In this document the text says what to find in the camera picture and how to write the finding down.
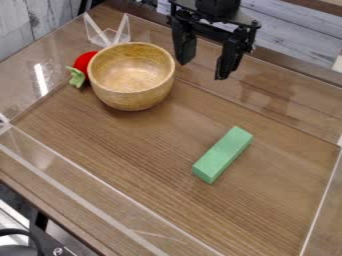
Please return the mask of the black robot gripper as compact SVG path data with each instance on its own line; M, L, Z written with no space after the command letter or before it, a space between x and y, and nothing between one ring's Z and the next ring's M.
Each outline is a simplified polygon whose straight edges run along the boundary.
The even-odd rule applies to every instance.
M241 0L169 0L175 57L186 65L196 57L197 35L224 42L216 79L225 80L254 47L261 22L241 10Z

